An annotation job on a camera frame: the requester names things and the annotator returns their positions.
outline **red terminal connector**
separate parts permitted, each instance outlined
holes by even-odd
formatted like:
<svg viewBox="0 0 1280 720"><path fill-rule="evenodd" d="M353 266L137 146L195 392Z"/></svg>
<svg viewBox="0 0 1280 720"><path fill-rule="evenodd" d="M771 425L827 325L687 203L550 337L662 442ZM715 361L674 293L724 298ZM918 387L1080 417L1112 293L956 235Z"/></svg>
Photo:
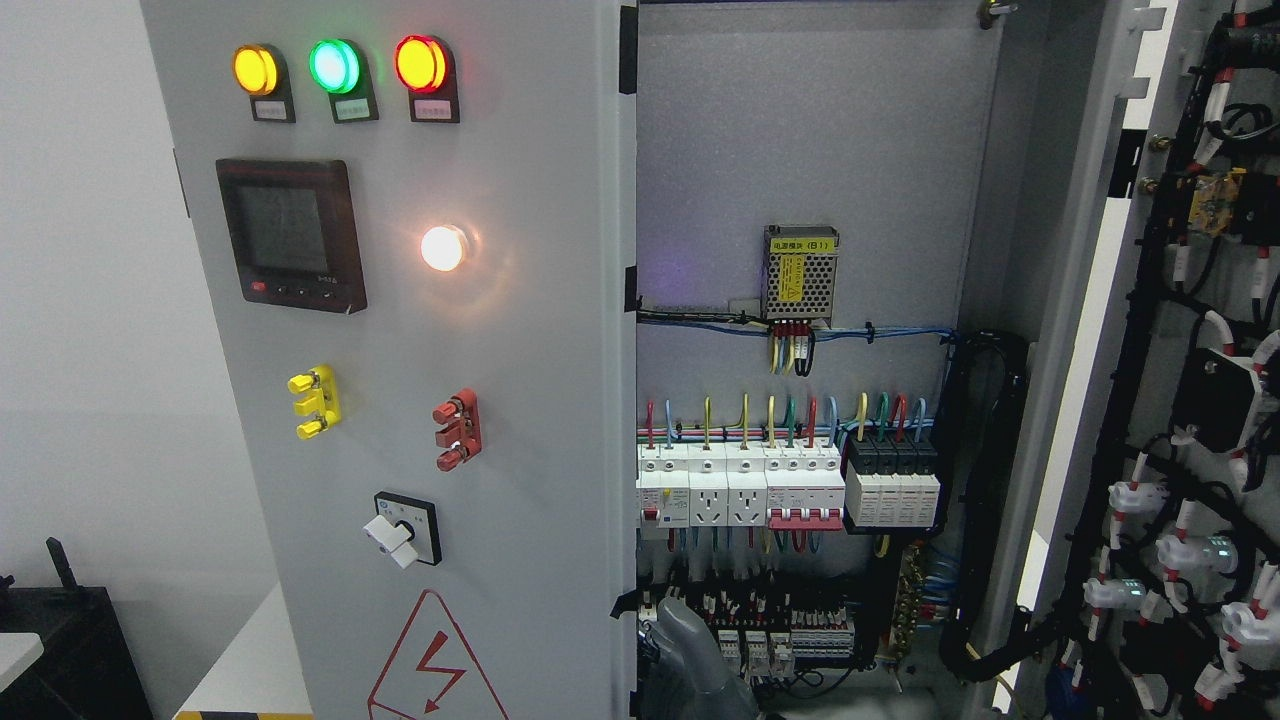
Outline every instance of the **red terminal connector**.
<svg viewBox="0 0 1280 720"><path fill-rule="evenodd" d="M480 409L476 392L462 388L431 411L431 419L444 425L435 432L435 445L445 448L435 459L435 466L448 473L471 460L484 448L480 437Z"/></svg>

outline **yellow floor stripe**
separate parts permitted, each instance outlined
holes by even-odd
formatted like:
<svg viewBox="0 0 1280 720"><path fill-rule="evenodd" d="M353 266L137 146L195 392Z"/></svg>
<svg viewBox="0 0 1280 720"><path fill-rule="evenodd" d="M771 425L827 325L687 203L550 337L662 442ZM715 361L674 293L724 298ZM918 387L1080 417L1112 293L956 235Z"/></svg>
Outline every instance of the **yellow floor stripe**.
<svg viewBox="0 0 1280 720"><path fill-rule="evenodd" d="M211 712L218 717L225 712ZM315 715L301 712L236 712L234 715L256 716L257 720L315 720ZM173 720L206 720L205 715L195 710L183 710L173 716Z"/></svg>

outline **indicator light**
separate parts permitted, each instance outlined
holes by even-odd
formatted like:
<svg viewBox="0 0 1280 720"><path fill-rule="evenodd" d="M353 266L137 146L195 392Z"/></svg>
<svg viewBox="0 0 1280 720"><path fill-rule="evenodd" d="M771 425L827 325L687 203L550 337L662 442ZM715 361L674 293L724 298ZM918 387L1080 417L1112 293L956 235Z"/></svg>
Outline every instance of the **indicator light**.
<svg viewBox="0 0 1280 720"><path fill-rule="evenodd" d="M444 86L449 61L440 41L410 35L396 46L396 74L413 92L435 92Z"/></svg>
<svg viewBox="0 0 1280 720"><path fill-rule="evenodd" d="M467 236L453 225L436 225L422 234L422 260L435 270L448 273L466 259Z"/></svg>
<svg viewBox="0 0 1280 720"><path fill-rule="evenodd" d="M261 45L241 45L232 56L232 73L241 88L255 97L275 92L280 81L275 55Z"/></svg>
<svg viewBox="0 0 1280 720"><path fill-rule="evenodd" d="M360 82L360 55L346 40L321 40L311 49L311 77L332 95L351 92Z"/></svg>

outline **lightning bolt symbol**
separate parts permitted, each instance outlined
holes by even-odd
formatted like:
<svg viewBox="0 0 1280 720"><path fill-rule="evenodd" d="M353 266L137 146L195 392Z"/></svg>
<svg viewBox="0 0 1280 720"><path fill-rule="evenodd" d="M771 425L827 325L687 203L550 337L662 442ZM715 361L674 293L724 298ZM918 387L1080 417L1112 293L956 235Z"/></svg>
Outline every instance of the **lightning bolt symbol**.
<svg viewBox="0 0 1280 720"><path fill-rule="evenodd" d="M436 630L435 638L431 639L431 646L426 648L425 653L422 653L422 660L417 662L419 673L443 673L445 675L452 675L452 678L449 678L449 682L444 684L444 689L440 691L440 694L426 701L426 708L424 710L424 712L434 712L439 710L440 708L439 700L444 697L444 693L449 692L449 688L452 688L458 680L461 680L462 675L466 673L466 670L458 670L456 667L431 667L429 665L431 662L431 659L435 657L435 653L439 652L442 647L444 647L444 642L448 639L449 635L445 635L443 632Z"/></svg>

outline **white wall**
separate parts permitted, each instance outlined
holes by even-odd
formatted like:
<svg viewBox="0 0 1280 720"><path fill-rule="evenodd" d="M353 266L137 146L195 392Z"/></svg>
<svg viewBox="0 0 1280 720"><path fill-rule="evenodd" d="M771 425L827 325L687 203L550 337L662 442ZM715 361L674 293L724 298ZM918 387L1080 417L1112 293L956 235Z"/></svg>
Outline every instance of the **white wall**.
<svg viewBox="0 0 1280 720"><path fill-rule="evenodd" d="M275 566L141 12L3 8L0 574L59 537L168 717Z"/></svg>

